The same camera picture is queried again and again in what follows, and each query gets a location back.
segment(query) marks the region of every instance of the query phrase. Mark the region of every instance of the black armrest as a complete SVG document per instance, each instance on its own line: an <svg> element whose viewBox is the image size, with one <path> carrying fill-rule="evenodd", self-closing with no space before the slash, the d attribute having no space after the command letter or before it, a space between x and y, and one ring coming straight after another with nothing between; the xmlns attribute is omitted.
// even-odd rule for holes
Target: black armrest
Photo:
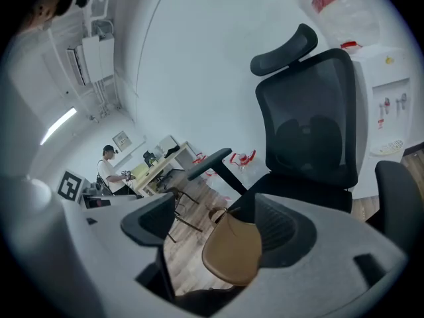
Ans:
<svg viewBox="0 0 424 318"><path fill-rule="evenodd" d="M255 56L250 62L250 71L256 76L265 76L299 60L317 45L317 33L308 25L300 24L296 33L285 44L271 52Z"/></svg>
<svg viewBox="0 0 424 318"><path fill-rule="evenodd" d="M243 184L238 180L234 174L223 164L223 159L232 152L231 148L222 148L211 156L208 156L204 161L198 163L190 171L187 172L187 179L193 180L200 176L202 173L212 169L225 180L233 189L241 195L247 192Z"/></svg>
<svg viewBox="0 0 424 318"><path fill-rule="evenodd" d="M410 253L424 224L424 203L415 180L400 163L376 166L380 210L367 223Z"/></svg>

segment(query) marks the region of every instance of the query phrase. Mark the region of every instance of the white t-shirt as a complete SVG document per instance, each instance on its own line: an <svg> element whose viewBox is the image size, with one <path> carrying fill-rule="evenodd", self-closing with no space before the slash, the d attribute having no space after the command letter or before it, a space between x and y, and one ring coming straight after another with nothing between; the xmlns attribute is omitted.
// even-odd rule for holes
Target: white t-shirt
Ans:
<svg viewBox="0 0 424 318"><path fill-rule="evenodd" d="M113 166L106 159L103 158L97 163L97 171L99 171L101 179L103 179L107 187L111 189L112 193L115 193L118 189L121 189L125 186L125 183L122 180L119 180L118 182L107 181L107 177L116 176L116 174L113 170Z"/></svg>

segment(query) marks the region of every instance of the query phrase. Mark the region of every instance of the white water dispenser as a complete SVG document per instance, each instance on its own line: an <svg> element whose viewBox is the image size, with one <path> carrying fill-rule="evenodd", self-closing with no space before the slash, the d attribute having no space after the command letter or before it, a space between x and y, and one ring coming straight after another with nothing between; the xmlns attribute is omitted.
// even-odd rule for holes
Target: white water dispenser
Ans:
<svg viewBox="0 0 424 318"><path fill-rule="evenodd" d="M372 45L350 55L356 80L356 164L354 199L378 195L375 174L381 160L400 162L411 127L411 58L401 48Z"/></svg>

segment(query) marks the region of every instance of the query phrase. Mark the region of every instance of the man standing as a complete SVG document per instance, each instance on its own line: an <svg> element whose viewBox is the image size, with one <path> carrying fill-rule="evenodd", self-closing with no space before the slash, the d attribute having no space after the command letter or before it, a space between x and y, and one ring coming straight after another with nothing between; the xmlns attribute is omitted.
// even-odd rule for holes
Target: man standing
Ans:
<svg viewBox="0 0 424 318"><path fill-rule="evenodd" d="M103 159L97 163L97 170L103 182L111 190L113 195L128 195L136 194L131 188L129 188L123 180L130 181L133 180L134 176L118 176L115 174L115 171L108 160L113 160L115 158L115 150L113 146L106 145L103 148Z"/></svg>

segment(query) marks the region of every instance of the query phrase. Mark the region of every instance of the fluorescent tube light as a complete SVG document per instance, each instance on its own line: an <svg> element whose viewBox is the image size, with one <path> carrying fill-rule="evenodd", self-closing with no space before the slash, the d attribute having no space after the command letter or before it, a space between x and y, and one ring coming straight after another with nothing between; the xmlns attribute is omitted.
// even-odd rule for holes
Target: fluorescent tube light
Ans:
<svg viewBox="0 0 424 318"><path fill-rule="evenodd" d="M61 127L72 115L77 113L77 111L72 107L68 112L66 112L64 115L60 117L59 120L57 120L50 128L48 129L46 135L41 140L40 145L43 145L47 139L54 133L56 130Z"/></svg>

